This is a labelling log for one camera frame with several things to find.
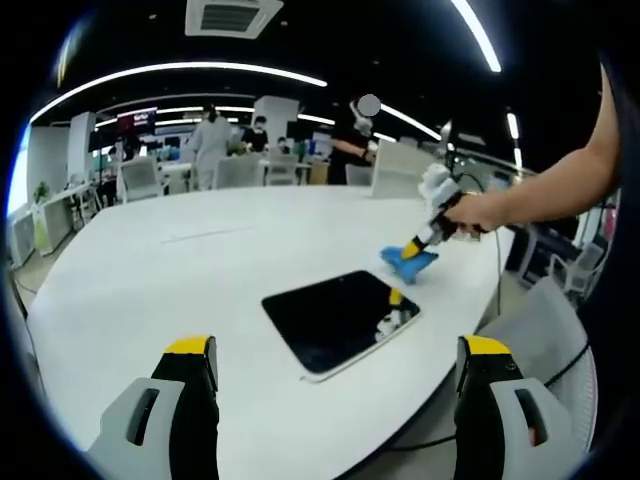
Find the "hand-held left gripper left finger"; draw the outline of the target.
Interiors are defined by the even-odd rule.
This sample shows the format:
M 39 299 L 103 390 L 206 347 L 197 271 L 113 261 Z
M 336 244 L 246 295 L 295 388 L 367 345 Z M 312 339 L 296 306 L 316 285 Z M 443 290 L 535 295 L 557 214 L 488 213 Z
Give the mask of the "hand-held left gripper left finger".
M 183 338 L 105 409 L 87 451 L 106 479 L 217 479 L 216 340 Z

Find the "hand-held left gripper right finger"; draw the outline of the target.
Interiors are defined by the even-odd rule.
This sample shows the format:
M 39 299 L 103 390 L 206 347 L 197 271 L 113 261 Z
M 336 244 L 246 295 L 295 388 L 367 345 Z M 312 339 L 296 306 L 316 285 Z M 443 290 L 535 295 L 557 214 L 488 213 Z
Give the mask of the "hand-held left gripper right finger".
M 458 338 L 456 479 L 566 479 L 585 456 L 569 412 L 498 340 Z

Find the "person's right hand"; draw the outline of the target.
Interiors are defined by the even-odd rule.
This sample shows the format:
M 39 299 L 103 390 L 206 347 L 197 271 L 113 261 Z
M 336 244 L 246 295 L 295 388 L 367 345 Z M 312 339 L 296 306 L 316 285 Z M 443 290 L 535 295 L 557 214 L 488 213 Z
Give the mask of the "person's right hand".
M 504 223 L 499 194 L 469 194 L 445 212 L 445 216 L 473 237 L 496 230 Z

